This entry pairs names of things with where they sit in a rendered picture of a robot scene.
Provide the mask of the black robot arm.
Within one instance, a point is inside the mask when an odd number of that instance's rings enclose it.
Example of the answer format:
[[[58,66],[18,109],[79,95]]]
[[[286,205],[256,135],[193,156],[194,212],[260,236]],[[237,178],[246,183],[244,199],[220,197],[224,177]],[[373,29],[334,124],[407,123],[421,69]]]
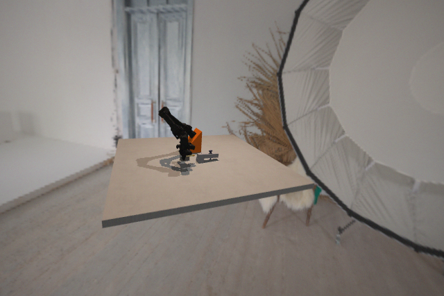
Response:
[[[177,120],[177,118],[170,113],[167,107],[163,107],[159,111],[158,115],[168,123],[168,125],[171,127],[173,135],[176,139],[180,139],[180,143],[182,145],[188,144],[188,135],[191,137],[191,139],[195,136],[196,133],[192,130],[192,127],[190,125],[187,125],[186,123],[181,123],[179,120]],[[188,150],[190,149],[194,150],[195,145],[189,142]]]

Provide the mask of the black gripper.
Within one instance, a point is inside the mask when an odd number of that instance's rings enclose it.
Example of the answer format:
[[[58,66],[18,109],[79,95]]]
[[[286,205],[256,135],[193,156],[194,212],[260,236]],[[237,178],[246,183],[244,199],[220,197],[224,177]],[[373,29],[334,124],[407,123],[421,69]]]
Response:
[[[188,142],[188,144],[189,144],[189,142]],[[176,148],[178,149],[180,149],[179,150],[179,153],[180,153],[180,155],[182,155],[182,160],[184,161],[185,160],[185,157],[187,156],[187,155],[192,155],[192,151],[190,151],[190,150],[187,150],[188,149],[188,144],[186,144],[186,145],[182,145],[181,143],[180,144],[178,144],[177,146],[176,146]]]

